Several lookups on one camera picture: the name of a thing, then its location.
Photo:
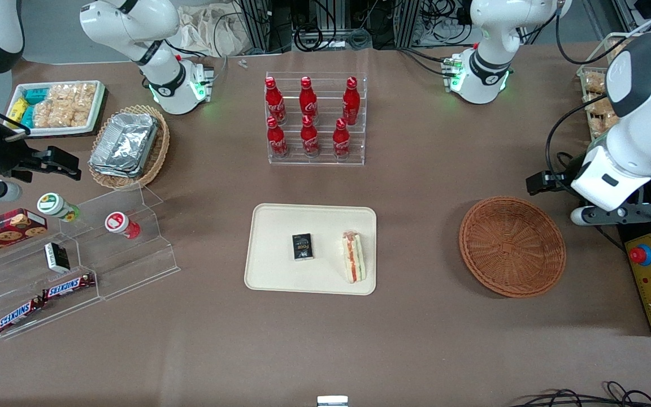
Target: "red cookie box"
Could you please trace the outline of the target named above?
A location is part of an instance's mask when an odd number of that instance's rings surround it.
[[[0,248],[47,233],[47,221],[24,208],[0,215]]]

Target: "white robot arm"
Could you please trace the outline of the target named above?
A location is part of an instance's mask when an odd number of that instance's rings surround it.
[[[613,211],[651,178],[651,33],[633,39],[612,61],[606,87],[620,120],[589,146],[571,187]]]
[[[179,61],[165,38],[177,33],[179,17],[169,0],[106,0],[80,10],[80,24],[92,41],[130,58],[150,82],[155,100],[168,113],[184,114],[206,100],[204,69]]]
[[[571,0],[474,0],[471,18],[481,29],[478,47],[454,54],[462,62],[450,90],[471,103],[489,103],[503,89],[509,65],[519,49],[517,27],[540,25],[571,7]]]

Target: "brown tablecloth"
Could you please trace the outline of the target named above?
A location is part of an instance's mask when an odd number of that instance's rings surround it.
[[[576,67],[555,47],[521,49],[506,90],[485,106],[445,93],[436,75],[395,51],[246,59],[247,70],[230,62],[211,103],[167,116],[170,152],[150,186],[165,200],[160,227],[183,269],[0,341],[0,405],[286,406],[346,394],[356,407],[501,406],[550,388],[602,396],[607,379],[651,394],[651,337],[625,257],[594,229],[570,224],[576,202],[567,194],[530,198],[524,188],[545,168],[548,131],[581,96]],[[271,167],[268,70],[367,72],[365,167]],[[153,104],[131,63],[23,63],[15,72],[16,83],[89,79],[110,91],[108,116]],[[576,114],[553,149],[581,152],[588,137]],[[73,202],[107,192],[87,172],[91,142],[31,142],[79,155],[85,173],[79,183],[35,174],[18,205],[33,207],[49,190]],[[566,272],[544,296],[497,296],[460,258],[463,215],[495,195],[530,199],[564,234]],[[250,217],[263,202],[373,208],[375,293],[247,289]],[[12,207],[0,203],[0,213]]]

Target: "red glass bottle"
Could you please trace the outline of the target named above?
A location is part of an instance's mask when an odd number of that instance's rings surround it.
[[[361,96],[358,94],[358,80],[352,76],[346,80],[346,93],[343,94],[343,118],[348,126],[353,126],[358,120],[358,109],[361,106]]]
[[[276,86],[276,80],[272,76],[266,78],[266,103],[271,116],[278,120],[278,123],[285,123],[285,101],[283,95]]]
[[[273,116],[268,118],[268,143],[271,145],[274,158],[284,159],[288,156],[285,134],[283,134],[283,129],[278,126],[278,120]]]
[[[318,148],[318,131],[313,127],[311,116],[303,116],[303,128],[300,129],[300,139],[303,141],[305,156],[314,159],[320,154]]]
[[[342,118],[336,120],[336,131],[333,132],[333,153],[336,155],[336,160],[348,159],[350,141],[351,134],[346,129],[346,120]]]
[[[318,98],[312,88],[310,77],[300,78],[300,111],[318,124]]]

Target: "wicker basket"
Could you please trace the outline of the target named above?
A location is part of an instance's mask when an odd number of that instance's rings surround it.
[[[157,176],[157,173],[160,172],[162,164],[165,163],[165,155],[167,155],[167,149],[170,147],[170,130],[167,128],[167,123],[165,123],[165,118],[162,117],[162,114],[150,106],[130,106],[125,107],[124,109],[118,111],[118,113],[133,113],[133,114],[150,114],[153,118],[156,118],[158,121],[157,133],[155,134],[155,142],[152,144],[152,149],[150,150],[150,155],[147,158],[145,163],[145,170],[142,175],[138,178],[126,178],[126,177],[114,177],[112,175],[104,175],[96,172],[92,167],[90,167],[90,173],[92,178],[95,181],[104,187],[108,188],[123,188],[127,185],[139,182],[140,185],[147,185],[152,182]],[[102,125],[100,131],[97,133],[94,145],[92,146],[92,152],[97,148],[97,145],[102,138],[104,129],[107,127],[107,124],[110,123],[111,119],[114,118],[114,114],[110,116],[109,119]]]
[[[485,199],[467,212],[459,248],[481,284],[513,298],[546,293],[566,265],[564,239],[553,220],[510,196]]]

